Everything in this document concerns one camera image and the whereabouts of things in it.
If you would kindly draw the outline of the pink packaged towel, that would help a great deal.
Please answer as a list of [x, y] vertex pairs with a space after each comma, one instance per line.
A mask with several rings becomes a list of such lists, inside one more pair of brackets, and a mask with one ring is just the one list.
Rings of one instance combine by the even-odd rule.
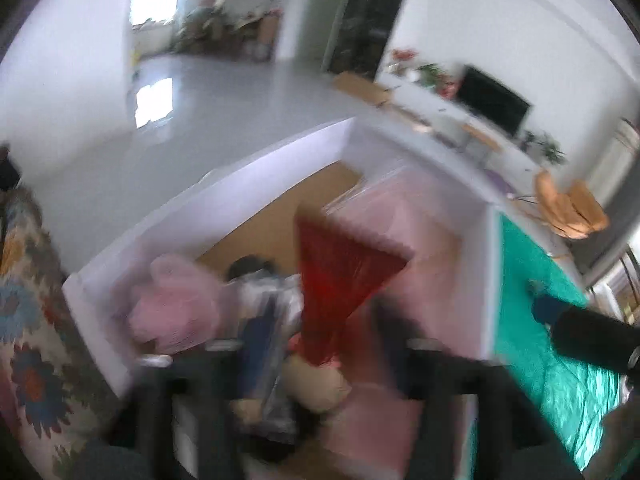
[[[412, 251], [408, 266], [382, 294], [425, 335], [436, 334], [439, 315], [450, 306], [461, 249], [461, 237], [442, 211], [444, 203], [433, 185], [396, 176], [363, 185], [328, 208], [335, 219]], [[328, 422], [324, 445], [338, 466], [358, 479], [401, 478], [421, 407], [395, 387], [370, 304], [347, 320], [338, 357], [352, 391]]]

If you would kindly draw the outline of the pink mesh bath pouf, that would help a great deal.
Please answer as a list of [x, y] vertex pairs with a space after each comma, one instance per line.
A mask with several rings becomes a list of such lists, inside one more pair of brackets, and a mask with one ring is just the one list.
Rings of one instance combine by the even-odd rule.
[[224, 282], [175, 254], [150, 264], [150, 278], [131, 291], [127, 327], [136, 344], [176, 354], [205, 344], [220, 329]]

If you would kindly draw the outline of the red tassel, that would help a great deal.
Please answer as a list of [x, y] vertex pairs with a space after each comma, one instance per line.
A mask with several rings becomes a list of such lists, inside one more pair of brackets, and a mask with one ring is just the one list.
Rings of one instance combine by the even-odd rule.
[[300, 208], [294, 224], [304, 300], [298, 351], [320, 366], [336, 353], [348, 318], [408, 266], [413, 252], [312, 209]]

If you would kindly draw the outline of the green satin tablecloth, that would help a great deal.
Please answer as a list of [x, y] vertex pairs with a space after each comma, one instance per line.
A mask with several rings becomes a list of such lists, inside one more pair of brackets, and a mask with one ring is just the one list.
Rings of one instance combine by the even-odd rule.
[[494, 350], [506, 360], [572, 456], [585, 469], [600, 448], [602, 422], [620, 404], [622, 372], [560, 356], [548, 330], [534, 320], [527, 284], [585, 307], [586, 297], [515, 223], [501, 216], [501, 288]]

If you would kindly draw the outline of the orange lounge chair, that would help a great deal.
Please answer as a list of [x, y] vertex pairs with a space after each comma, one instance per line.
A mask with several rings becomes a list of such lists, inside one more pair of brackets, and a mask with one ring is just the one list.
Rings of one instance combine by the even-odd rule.
[[534, 197], [542, 221], [567, 240], [584, 240], [610, 225], [608, 215], [582, 180], [561, 192], [550, 172], [542, 170], [534, 177]]

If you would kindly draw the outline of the patterned floral sofa cover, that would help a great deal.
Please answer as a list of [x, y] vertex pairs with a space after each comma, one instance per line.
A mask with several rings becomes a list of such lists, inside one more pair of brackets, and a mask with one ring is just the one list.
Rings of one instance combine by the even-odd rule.
[[17, 440], [43, 479], [70, 478], [117, 410], [63, 294], [66, 274], [27, 188], [1, 196], [1, 383]]

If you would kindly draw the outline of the green potted plant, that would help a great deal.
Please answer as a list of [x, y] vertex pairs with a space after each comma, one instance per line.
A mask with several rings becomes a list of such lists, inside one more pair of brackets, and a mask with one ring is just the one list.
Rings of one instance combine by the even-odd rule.
[[521, 149], [540, 166], [563, 166], [567, 162], [559, 142], [546, 132], [536, 134], [526, 131]]

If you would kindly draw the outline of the small wooden side table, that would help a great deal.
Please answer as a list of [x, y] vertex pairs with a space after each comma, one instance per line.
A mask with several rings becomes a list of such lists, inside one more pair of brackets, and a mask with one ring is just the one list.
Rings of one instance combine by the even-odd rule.
[[477, 129], [466, 122], [461, 126], [465, 134], [465, 138], [459, 146], [460, 153], [466, 153], [472, 144], [478, 144], [482, 147], [482, 162], [487, 162], [492, 155], [500, 155], [503, 151], [502, 146], [484, 131]]

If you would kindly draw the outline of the black flat television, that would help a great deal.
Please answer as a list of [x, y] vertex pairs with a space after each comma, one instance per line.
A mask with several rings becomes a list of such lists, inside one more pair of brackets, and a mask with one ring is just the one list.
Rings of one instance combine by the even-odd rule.
[[508, 136], [518, 134], [530, 107], [518, 94], [472, 65], [464, 66], [454, 100]]

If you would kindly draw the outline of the white tv cabinet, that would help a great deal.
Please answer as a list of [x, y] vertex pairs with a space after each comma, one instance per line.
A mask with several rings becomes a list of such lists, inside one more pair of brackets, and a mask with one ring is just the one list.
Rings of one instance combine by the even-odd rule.
[[[392, 90], [397, 105], [428, 120], [436, 133], [446, 136], [457, 148], [465, 148], [478, 162], [484, 162], [488, 168], [498, 172], [518, 192], [530, 192], [541, 166], [522, 152], [498, 127], [473, 116], [457, 102], [443, 99], [437, 93], [405, 78], [379, 73], [375, 82]], [[483, 133], [498, 146], [498, 151], [489, 155], [489, 148], [473, 139], [468, 129]]]

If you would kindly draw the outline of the red flower vase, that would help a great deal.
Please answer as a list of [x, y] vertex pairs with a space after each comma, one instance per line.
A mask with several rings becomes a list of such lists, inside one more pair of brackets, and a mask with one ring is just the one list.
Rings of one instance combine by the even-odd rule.
[[393, 48], [390, 50], [390, 58], [388, 59], [386, 70], [390, 74], [401, 76], [408, 70], [417, 55], [418, 51], [413, 48]]

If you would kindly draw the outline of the cardboard box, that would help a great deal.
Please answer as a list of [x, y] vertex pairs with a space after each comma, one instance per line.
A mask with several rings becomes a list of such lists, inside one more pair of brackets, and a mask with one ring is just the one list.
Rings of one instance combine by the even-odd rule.
[[336, 75], [332, 81], [335, 90], [375, 107], [382, 107], [393, 99], [393, 91], [352, 72]]

